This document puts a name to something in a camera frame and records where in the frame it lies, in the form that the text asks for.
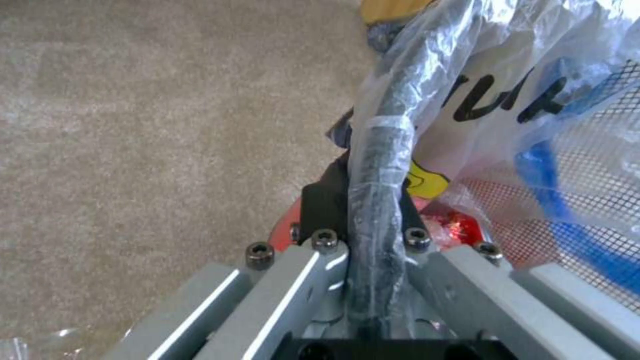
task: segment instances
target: plastic bag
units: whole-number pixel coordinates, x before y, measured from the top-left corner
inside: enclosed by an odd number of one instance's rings
[[[405,27],[350,122],[352,323],[406,308],[405,175],[433,198],[588,117],[583,100],[639,58],[639,17],[633,0],[448,0]]]

